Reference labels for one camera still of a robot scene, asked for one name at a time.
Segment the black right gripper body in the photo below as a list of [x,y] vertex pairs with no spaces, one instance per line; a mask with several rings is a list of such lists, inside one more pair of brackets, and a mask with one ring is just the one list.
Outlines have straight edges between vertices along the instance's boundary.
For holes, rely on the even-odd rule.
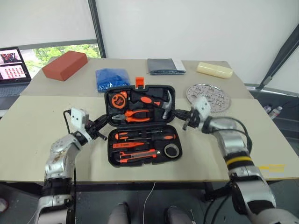
[[200,123],[200,116],[198,110],[190,110],[190,117],[188,119],[190,119],[188,125],[189,127],[192,127],[194,129],[198,128]]

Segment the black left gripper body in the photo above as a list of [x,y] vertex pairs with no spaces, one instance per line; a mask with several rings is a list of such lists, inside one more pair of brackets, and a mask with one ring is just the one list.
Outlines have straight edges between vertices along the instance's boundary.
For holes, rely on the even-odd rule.
[[85,125],[85,130],[87,134],[91,137],[92,140],[97,139],[98,137],[102,137],[100,130],[100,122],[96,121],[88,121]]

